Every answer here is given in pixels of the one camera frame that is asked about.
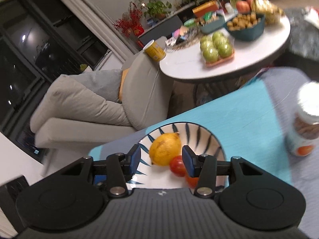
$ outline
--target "green fruit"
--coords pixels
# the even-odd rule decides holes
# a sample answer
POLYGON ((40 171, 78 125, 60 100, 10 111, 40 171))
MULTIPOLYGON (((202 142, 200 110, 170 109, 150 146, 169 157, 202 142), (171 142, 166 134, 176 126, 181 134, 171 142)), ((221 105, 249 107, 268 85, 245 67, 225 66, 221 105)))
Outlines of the green fruit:
POLYGON ((205 58, 206 62, 214 63, 218 61, 218 50, 215 48, 209 48, 203 51, 203 57, 205 58))
POLYGON ((200 45, 200 50, 204 51, 204 50, 206 50, 210 47, 213 47, 213 46, 214 46, 213 42, 211 40, 210 41, 207 40, 207 41, 202 42, 202 44, 200 45))
POLYGON ((214 40, 214 46, 215 47, 219 47, 219 45, 224 44, 224 43, 229 43, 229 39, 227 39, 225 36, 217 37, 214 40))
POLYGON ((230 57, 232 55, 232 45, 224 43, 218 46, 219 55, 222 58, 230 57))
POLYGON ((211 36, 203 36, 200 39, 200 44, 202 44, 204 41, 212 41, 212 37, 211 36))
POLYGON ((212 41, 214 41, 218 37, 224 37, 224 34, 221 33, 220 31, 214 32, 212 36, 212 41))

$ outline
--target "oval white table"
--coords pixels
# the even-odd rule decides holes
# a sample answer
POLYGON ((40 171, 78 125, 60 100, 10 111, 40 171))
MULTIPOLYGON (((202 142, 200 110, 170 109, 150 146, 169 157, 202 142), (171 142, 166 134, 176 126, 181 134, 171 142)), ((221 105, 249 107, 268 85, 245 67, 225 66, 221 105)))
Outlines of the oval white table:
POLYGON ((288 45, 290 21, 281 18, 278 25, 266 26, 263 35, 252 42, 234 40, 226 31, 221 30, 234 44, 233 60, 207 68, 202 58, 200 44, 174 52, 167 52, 160 61, 164 74, 178 81, 187 83, 208 83, 239 78, 241 75, 267 66, 278 58, 288 45))

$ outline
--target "red apple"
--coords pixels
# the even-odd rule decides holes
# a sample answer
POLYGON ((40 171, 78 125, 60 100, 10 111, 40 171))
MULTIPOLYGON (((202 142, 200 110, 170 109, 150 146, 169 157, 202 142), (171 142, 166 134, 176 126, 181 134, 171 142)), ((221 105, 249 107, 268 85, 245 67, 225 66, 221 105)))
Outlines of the red apple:
POLYGON ((249 4, 246 1, 238 1, 236 3, 236 8, 239 13, 247 13, 250 11, 249 4))
POLYGON ((250 8, 251 8, 251 4, 253 3, 254 0, 246 0, 246 2, 248 2, 250 8))

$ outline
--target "brown contents in jar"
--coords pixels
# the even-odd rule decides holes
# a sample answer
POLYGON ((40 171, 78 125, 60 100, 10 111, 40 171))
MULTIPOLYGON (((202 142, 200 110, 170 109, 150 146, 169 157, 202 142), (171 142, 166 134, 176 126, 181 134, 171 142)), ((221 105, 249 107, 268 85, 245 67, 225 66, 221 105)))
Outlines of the brown contents in jar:
POLYGON ((317 139, 319 138, 319 124, 311 125, 304 122, 298 114, 293 124, 296 132, 305 139, 317 139))

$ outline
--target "pillow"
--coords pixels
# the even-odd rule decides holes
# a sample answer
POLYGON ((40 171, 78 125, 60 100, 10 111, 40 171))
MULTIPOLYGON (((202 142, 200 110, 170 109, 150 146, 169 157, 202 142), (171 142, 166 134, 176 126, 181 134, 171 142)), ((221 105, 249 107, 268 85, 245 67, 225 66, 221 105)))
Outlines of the pillow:
POLYGON ((119 102, 121 69, 83 72, 69 76, 107 101, 119 102))
POLYGON ((129 68, 128 69, 125 69, 123 71, 123 74, 122 74, 122 80, 121 80, 121 86, 120 86, 120 92, 119 92, 119 100, 122 101, 122 93, 123 93, 123 84, 124 84, 124 80, 125 80, 125 77, 127 75, 129 71, 129 68))
POLYGON ((121 104, 106 101, 67 75, 57 78, 30 119, 36 133, 50 118, 131 126, 121 104))

